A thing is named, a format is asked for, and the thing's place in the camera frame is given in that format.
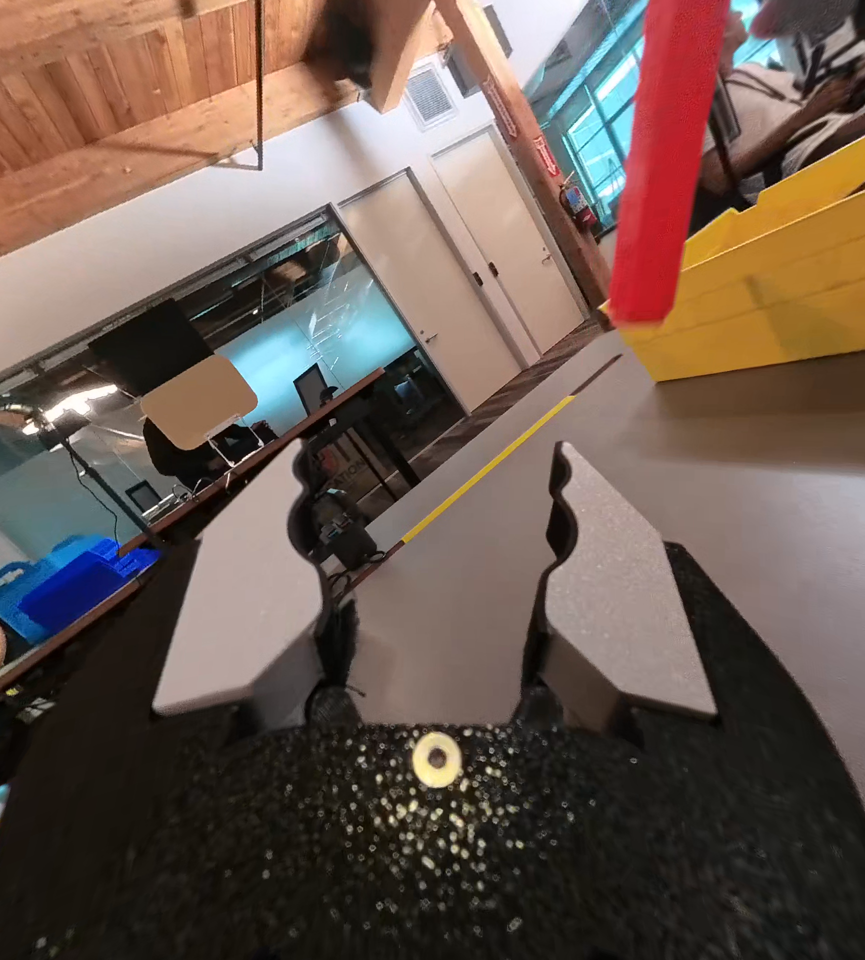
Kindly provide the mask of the red rectangular block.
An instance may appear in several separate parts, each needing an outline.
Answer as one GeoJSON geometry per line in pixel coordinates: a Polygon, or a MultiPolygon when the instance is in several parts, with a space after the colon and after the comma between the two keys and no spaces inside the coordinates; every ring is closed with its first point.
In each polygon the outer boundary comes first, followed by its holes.
{"type": "Polygon", "coordinates": [[[728,1],[649,1],[607,313],[614,327],[672,311],[703,159],[728,1]]]}

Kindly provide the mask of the wooden post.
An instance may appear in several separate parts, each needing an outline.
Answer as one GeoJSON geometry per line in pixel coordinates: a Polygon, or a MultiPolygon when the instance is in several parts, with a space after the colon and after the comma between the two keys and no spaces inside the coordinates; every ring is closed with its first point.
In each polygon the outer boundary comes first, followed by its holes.
{"type": "Polygon", "coordinates": [[[519,129],[519,136],[514,143],[504,142],[520,168],[581,294],[588,306],[592,307],[594,318],[605,330],[609,330],[609,320],[601,318],[598,310],[607,299],[611,280],[607,260],[595,240],[577,229],[560,204],[559,187],[564,176],[561,172],[559,178],[550,178],[536,155],[533,140],[540,133],[545,134],[484,9],[473,1],[436,1],[434,4],[449,28],[453,41],[459,45],[472,67],[478,84],[491,76],[499,86],[502,99],[507,103],[519,129]]]}

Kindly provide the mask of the plain wooden board on stand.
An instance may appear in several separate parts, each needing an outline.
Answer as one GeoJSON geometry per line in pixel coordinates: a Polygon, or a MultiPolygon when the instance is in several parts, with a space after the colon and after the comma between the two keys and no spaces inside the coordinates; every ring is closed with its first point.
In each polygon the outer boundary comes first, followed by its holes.
{"type": "Polygon", "coordinates": [[[189,453],[206,446],[210,461],[233,468],[236,462],[217,448],[215,438],[240,425],[254,412],[259,398],[237,367],[221,354],[211,354],[146,393],[139,400],[146,424],[176,450],[189,453]]]}

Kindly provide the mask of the yellow tape strip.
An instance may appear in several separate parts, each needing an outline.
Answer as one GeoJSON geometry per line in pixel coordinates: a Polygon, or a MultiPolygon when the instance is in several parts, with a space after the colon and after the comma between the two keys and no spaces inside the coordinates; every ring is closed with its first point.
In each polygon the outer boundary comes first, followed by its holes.
{"type": "Polygon", "coordinates": [[[428,515],[416,523],[411,529],[409,529],[405,534],[403,534],[400,540],[397,543],[397,546],[405,546],[413,541],[419,534],[421,534],[425,529],[431,526],[436,520],[443,516],[449,509],[451,509],[458,501],[460,501],[465,495],[467,495],[471,490],[474,489],[481,481],[483,481],[488,474],[493,472],[498,466],[506,461],[509,457],[512,456],[517,450],[520,450],[522,446],[531,438],[535,436],[543,427],[545,427],[549,422],[551,422],[555,417],[557,417],[562,411],[564,411],[570,404],[572,404],[577,398],[575,392],[566,395],[562,400],[560,400],[555,406],[549,409],[546,414],[543,414],[534,424],[529,426],[525,431],[522,432],[516,439],[511,441],[511,443],[501,450],[495,457],[493,457],[487,464],[477,471],[470,479],[464,482],[457,490],[452,492],[442,503],[440,503],[436,508],[434,508],[428,515]]]}

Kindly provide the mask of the blue plastic case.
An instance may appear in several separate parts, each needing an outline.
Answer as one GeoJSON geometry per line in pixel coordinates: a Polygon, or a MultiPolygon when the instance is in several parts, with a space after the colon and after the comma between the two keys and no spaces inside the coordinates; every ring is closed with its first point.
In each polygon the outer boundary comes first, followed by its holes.
{"type": "Polygon", "coordinates": [[[77,534],[37,561],[0,568],[0,621],[26,644],[38,646],[126,587],[159,559],[138,547],[121,555],[117,541],[77,534]]]}

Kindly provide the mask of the white door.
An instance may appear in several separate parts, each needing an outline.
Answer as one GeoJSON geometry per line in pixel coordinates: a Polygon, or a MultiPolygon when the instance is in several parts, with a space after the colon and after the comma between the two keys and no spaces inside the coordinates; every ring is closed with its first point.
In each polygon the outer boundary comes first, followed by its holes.
{"type": "Polygon", "coordinates": [[[409,172],[338,207],[354,246],[466,413],[521,371],[409,172]]]}
{"type": "Polygon", "coordinates": [[[529,342],[548,354],[589,311],[498,132],[471,133],[436,151],[431,164],[529,342]]]}

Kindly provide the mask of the black wall speaker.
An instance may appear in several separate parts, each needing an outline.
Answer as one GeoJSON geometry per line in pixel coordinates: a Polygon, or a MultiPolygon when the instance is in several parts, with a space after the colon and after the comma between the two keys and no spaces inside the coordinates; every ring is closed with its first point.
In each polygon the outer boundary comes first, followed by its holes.
{"type": "Polygon", "coordinates": [[[464,99],[479,91],[479,81],[457,42],[450,43],[444,54],[443,63],[464,99]]]}

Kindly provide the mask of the black panel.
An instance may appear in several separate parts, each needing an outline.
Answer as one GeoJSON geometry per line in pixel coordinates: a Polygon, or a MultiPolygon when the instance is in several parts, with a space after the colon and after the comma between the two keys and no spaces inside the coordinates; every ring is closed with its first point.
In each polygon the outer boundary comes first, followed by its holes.
{"type": "Polygon", "coordinates": [[[141,398],[214,355],[174,298],[167,298],[90,343],[105,374],[141,398]]]}

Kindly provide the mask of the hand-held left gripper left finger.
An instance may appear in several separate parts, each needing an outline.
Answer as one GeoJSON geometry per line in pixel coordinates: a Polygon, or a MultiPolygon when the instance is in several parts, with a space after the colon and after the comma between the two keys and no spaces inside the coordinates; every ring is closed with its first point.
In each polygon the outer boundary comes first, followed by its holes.
{"type": "Polygon", "coordinates": [[[345,688],[359,616],[312,556],[310,459],[291,441],[198,535],[157,716],[238,706],[263,730],[297,729],[322,690],[345,688]]]}

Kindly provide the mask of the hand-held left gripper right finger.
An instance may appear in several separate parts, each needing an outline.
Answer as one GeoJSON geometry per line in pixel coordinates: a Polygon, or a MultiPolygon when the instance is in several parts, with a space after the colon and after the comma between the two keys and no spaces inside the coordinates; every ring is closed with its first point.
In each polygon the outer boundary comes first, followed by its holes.
{"type": "Polygon", "coordinates": [[[570,442],[553,450],[546,543],[522,655],[522,702],[539,690],[564,723],[637,735],[645,709],[718,716],[672,570],[653,525],[570,442]]]}

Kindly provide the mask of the brown cardboard box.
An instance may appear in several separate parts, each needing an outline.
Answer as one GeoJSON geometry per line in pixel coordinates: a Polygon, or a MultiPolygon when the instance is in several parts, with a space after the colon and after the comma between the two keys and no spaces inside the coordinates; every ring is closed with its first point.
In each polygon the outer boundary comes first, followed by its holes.
{"type": "Polygon", "coordinates": [[[341,490],[354,499],[361,499],[378,486],[378,481],[365,459],[352,452],[347,455],[337,445],[320,449],[316,454],[325,486],[341,490]]]}

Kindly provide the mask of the red fire extinguisher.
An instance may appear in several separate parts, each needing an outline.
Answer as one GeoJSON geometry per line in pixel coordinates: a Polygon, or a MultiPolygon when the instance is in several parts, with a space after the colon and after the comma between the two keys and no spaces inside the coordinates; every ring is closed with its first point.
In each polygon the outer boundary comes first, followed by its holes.
{"type": "Polygon", "coordinates": [[[576,228],[587,234],[594,234],[600,221],[598,215],[585,198],[582,187],[576,182],[576,174],[563,178],[559,187],[559,202],[576,228]]]}

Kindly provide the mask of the wall vent grille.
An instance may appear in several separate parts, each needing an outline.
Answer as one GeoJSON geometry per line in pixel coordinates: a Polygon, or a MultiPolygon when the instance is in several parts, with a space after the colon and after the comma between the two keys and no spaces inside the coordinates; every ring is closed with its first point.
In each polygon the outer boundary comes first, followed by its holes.
{"type": "Polygon", "coordinates": [[[424,133],[451,121],[457,114],[441,71],[432,64],[418,66],[410,73],[403,99],[418,129],[424,133]]]}

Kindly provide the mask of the studio light on stand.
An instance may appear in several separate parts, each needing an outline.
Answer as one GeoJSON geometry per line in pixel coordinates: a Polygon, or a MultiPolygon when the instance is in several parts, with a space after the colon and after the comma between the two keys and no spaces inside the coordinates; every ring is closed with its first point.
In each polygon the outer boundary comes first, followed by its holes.
{"type": "Polygon", "coordinates": [[[76,468],[85,474],[111,503],[136,526],[145,542],[162,553],[170,550],[170,546],[159,534],[152,530],[150,524],[146,522],[138,510],[127,499],[123,498],[114,486],[106,481],[103,474],[75,449],[72,444],[72,437],[89,426],[89,420],[84,414],[79,414],[76,411],[66,411],[50,420],[44,410],[33,408],[30,415],[33,423],[39,428],[38,436],[43,447],[47,446],[47,441],[51,441],[52,446],[58,445],[65,450],[76,468]]]}

